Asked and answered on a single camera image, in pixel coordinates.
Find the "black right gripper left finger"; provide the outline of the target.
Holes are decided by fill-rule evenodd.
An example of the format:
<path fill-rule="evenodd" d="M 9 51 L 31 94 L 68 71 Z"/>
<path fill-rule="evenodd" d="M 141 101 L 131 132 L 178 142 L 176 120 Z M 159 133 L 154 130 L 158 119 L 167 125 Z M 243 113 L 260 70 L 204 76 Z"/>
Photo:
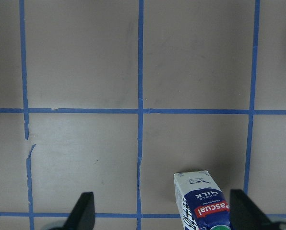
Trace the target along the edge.
<path fill-rule="evenodd" d="M 93 230 L 95 226 L 95 200 L 93 192 L 80 195 L 69 217 L 63 225 L 64 230 Z"/>

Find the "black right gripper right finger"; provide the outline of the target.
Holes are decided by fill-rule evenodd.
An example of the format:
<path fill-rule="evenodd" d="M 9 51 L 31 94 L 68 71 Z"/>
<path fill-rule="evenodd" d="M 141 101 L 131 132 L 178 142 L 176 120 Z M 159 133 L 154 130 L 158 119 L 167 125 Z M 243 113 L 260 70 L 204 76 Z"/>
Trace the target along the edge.
<path fill-rule="evenodd" d="M 277 230 L 272 222 L 240 189 L 230 191 L 230 223 L 235 230 Z"/>

